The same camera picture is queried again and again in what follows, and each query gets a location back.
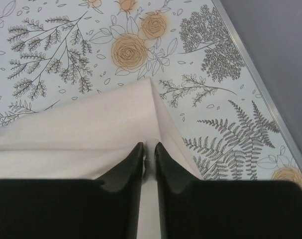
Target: floral patterned surface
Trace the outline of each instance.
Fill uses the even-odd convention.
[[[210,0],[0,1],[0,127],[149,76],[204,179],[302,187]]]

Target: folded cloth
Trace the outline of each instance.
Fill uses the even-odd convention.
[[[140,80],[0,128],[0,178],[96,179],[137,142],[152,150],[157,141],[201,178],[156,88],[150,79]],[[140,239],[160,238],[157,195],[155,178],[148,177],[141,191]]]

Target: gray surface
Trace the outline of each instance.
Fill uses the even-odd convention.
[[[302,0],[221,0],[302,152]]]

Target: botanical pattern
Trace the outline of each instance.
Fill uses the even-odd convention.
[[[201,69],[207,71],[213,81],[221,82],[227,77],[235,80],[240,77],[245,63],[216,8],[213,7],[210,11],[204,5],[200,12],[192,12],[189,19],[182,20],[180,35],[186,53],[204,49]]]
[[[0,127],[146,77],[205,180],[302,186],[211,0],[0,0]]]

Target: yellow rose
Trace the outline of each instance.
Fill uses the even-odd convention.
[[[302,187],[302,173],[298,168],[292,166],[286,166],[276,170],[271,179],[292,181]]]
[[[93,7],[99,7],[102,4],[101,0],[88,0],[88,2],[91,3]]]
[[[147,49],[136,35],[123,35],[112,45],[112,59],[115,65],[129,72],[134,72],[142,66],[146,55]]]
[[[120,0],[119,4],[123,11],[130,11],[136,2],[135,0]]]
[[[166,22],[161,15],[148,15],[142,21],[141,30],[145,34],[146,38],[152,39],[160,37],[164,34],[165,29]]]

